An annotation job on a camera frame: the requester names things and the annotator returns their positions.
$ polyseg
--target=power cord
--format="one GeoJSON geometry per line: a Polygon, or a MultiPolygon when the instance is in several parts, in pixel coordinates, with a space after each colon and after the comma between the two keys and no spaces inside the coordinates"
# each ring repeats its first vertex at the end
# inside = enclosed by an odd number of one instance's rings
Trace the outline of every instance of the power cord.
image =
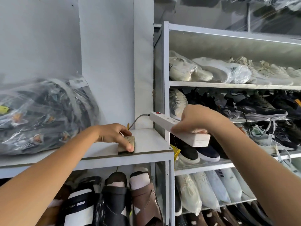
{"type": "Polygon", "coordinates": [[[142,117],[142,116],[150,116],[150,114],[142,114],[142,115],[140,115],[139,117],[137,117],[136,119],[135,119],[135,121],[133,122],[133,124],[129,127],[129,124],[128,124],[128,130],[130,130],[131,129],[131,127],[133,127],[133,125],[136,123],[136,121],[140,118],[140,117],[142,117]]]}

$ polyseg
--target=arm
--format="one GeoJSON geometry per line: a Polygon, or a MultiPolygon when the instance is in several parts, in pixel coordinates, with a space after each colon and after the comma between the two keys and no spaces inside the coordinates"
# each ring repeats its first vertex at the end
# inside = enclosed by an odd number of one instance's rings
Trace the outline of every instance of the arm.
{"type": "Polygon", "coordinates": [[[0,187],[0,222],[4,226],[34,226],[89,147],[96,141],[131,144],[120,134],[131,132],[120,124],[92,126],[45,159],[0,187]]]}
{"type": "Polygon", "coordinates": [[[188,105],[174,132],[206,129],[220,143],[277,226],[301,225],[301,179],[262,150],[228,118],[201,105],[188,105]]]}

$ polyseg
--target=yellow tag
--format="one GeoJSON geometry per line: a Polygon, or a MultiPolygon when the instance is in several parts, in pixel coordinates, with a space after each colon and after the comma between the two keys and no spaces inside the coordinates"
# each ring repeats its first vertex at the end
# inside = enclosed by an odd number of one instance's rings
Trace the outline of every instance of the yellow tag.
{"type": "Polygon", "coordinates": [[[9,111],[9,107],[0,105],[0,114],[6,114],[9,111]]]}
{"type": "Polygon", "coordinates": [[[176,148],[172,144],[170,146],[172,147],[173,151],[175,152],[175,161],[176,161],[176,159],[177,159],[177,157],[178,157],[178,155],[179,155],[179,153],[180,153],[181,150],[179,148],[176,148]]]}
{"type": "Polygon", "coordinates": [[[295,102],[297,102],[297,104],[298,104],[299,106],[301,106],[301,101],[300,101],[299,99],[296,99],[295,102]]]}

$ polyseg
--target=white power strip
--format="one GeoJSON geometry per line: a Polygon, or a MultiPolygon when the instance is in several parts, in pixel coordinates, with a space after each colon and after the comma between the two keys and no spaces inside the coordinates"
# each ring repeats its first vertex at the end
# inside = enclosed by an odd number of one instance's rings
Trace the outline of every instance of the white power strip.
{"type": "MultiPolygon", "coordinates": [[[[171,127],[179,123],[178,120],[171,117],[165,116],[159,112],[151,112],[150,120],[160,125],[165,130],[171,130],[171,127]]],[[[172,133],[179,139],[183,140],[185,143],[192,147],[207,147],[210,140],[209,134],[197,134],[197,133],[172,133]]]]}

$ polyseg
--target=hand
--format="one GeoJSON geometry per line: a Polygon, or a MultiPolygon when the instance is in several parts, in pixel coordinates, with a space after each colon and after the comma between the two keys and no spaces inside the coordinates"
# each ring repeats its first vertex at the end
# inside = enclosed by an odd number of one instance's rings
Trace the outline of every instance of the hand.
{"type": "Polygon", "coordinates": [[[133,146],[127,141],[119,132],[124,136],[131,136],[132,133],[121,124],[107,124],[98,125],[99,128],[99,139],[100,142],[105,143],[118,143],[121,144],[128,152],[134,151],[133,146]]]}
{"type": "Polygon", "coordinates": [[[174,125],[171,132],[207,133],[214,124],[218,125],[225,119],[227,118],[208,107],[187,105],[182,113],[182,121],[174,125]]]}

